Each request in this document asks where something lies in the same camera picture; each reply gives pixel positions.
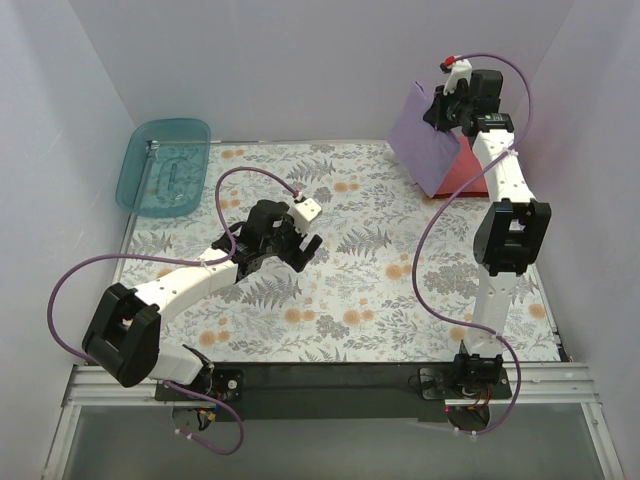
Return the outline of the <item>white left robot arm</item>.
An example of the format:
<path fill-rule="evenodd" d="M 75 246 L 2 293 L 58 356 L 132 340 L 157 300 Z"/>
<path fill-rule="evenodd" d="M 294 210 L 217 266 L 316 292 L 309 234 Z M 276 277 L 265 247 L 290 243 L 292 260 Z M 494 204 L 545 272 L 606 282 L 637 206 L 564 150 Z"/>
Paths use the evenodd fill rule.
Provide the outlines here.
<path fill-rule="evenodd" d="M 205 398 L 213 386 L 213 362 L 193 347 L 162 342 L 163 326 L 255 273 L 269 258 L 302 272 L 322 243 L 309 233 L 321 213 L 311 198 L 293 205 L 260 200 L 246 221 L 232 225 L 194 265 L 133 288 L 110 286 L 84 335 L 83 351 L 123 387 L 145 379 L 170 381 L 190 399 Z"/>

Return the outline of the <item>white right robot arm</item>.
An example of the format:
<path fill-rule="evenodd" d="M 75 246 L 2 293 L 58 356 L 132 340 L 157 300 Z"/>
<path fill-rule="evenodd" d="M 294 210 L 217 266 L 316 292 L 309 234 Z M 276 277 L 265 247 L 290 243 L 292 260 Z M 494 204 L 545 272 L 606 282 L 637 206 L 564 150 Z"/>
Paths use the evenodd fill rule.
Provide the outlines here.
<path fill-rule="evenodd" d="M 504 332 L 515 288 L 535 263 L 551 219 L 550 205 L 535 198 L 524 179 L 510 116 L 501 113 L 503 76 L 474 70 L 463 61 L 449 68 L 424 120 L 438 132 L 458 128 L 485 171 L 489 208 L 473 240 L 479 286 L 461 351 L 494 358 L 503 353 Z"/>

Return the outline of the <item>floral patterned table mat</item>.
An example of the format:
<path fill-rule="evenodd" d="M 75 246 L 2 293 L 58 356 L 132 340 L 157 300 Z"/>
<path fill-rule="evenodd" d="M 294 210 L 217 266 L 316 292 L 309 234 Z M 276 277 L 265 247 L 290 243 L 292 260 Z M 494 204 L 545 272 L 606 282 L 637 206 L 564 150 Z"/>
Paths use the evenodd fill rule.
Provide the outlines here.
<path fill-rule="evenodd" d="M 488 203 L 427 197 L 387 145 L 218 144 L 201 203 L 173 219 L 139 218 L 116 278 L 133 287 L 192 260 L 260 199 L 290 188 L 315 199 L 323 242 L 295 273 L 276 259 L 170 321 L 162 339 L 216 361 L 448 361 L 471 321 L 473 236 Z"/>

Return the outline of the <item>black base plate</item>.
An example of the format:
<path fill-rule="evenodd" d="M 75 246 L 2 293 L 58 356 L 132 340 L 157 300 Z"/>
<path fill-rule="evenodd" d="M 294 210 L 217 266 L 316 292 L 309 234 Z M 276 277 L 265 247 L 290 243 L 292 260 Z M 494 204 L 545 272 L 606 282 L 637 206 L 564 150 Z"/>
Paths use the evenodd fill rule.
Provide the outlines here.
<path fill-rule="evenodd" d="M 415 418 L 443 422 L 447 401 L 484 411 L 516 384 L 496 361 L 401 363 L 220 363 L 181 391 L 155 398 L 195 406 L 194 392 L 230 405 L 245 420 Z"/>

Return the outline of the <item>folded red t shirt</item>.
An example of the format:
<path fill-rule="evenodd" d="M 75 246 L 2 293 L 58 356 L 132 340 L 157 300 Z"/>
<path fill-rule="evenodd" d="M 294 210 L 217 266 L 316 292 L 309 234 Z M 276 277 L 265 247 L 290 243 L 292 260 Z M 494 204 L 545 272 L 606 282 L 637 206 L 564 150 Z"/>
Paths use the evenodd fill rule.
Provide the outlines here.
<path fill-rule="evenodd" d="M 468 139 L 464 136 L 458 136 L 457 139 L 460 142 L 459 153 L 443 183 L 434 194 L 436 199 L 444 199 L 451 196 L 458 188 L 482 170 L 478 159 L 472 152 Z M 487 198 L 488 196 L 487 184 L 483 177 L 470 183 L 459 193 L 459 197 L 462 198 Z"/>

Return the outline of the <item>aluminium frame rail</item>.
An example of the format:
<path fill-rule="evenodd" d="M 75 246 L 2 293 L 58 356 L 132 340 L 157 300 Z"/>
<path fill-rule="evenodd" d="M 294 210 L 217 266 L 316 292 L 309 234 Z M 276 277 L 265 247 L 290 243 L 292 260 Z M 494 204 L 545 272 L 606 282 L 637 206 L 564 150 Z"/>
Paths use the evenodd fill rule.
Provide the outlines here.
<path fill-rule="evenodd" d="M 526 362 L 517 372 L 512 363 L 488 387 L 447 386 L 445 364 L 420 363 L 223 363 L 216 367 L 214 394 L 226 390 L 231 403 L 256 399 L 260 394 L 316 396 L 334 394 L 344 402 L 362 394 L 380 400 L 383 395 L 407 393 L 411 399 L 443 401 L 447 405 L 488 401 L 506 405 L 577 404 L 599 400 L 589 369 L 580 363 Z M 137 405 L 144 402 L 185 405 L 191 394 L 180 393 L 158 380 L 145 379 L 123 387 L 99 367 L 73 369 L 63 397 L 65 405 Z"/>

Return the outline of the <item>teal plastic bin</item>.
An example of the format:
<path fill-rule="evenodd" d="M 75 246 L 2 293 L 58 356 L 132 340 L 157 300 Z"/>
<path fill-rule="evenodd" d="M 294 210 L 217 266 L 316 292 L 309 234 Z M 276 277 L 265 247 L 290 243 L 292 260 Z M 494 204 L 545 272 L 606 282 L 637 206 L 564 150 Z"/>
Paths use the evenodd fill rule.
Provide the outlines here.
<path fill-rule="evenodd" d="M 194 118 L 153 120 L 131 135 L 115 199 L 146 218 L 176 218 L 199 206 L 208 169 L 211 130 Z"/>

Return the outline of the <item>purple t shirt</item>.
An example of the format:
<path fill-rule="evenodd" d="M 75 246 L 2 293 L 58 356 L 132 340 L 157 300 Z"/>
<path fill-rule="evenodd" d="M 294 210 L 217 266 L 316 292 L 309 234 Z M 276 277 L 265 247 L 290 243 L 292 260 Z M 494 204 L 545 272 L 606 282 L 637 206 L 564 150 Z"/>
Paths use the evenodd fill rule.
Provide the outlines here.
<path fill-rule="evenodd" d="M 437 131 L 423 119 L 432 105 L 433 96 L 414 82 L 387 139 L 397 161 L 431 198 L 453 192 L 447 177 L 461 149 L 451 131 Z"/>

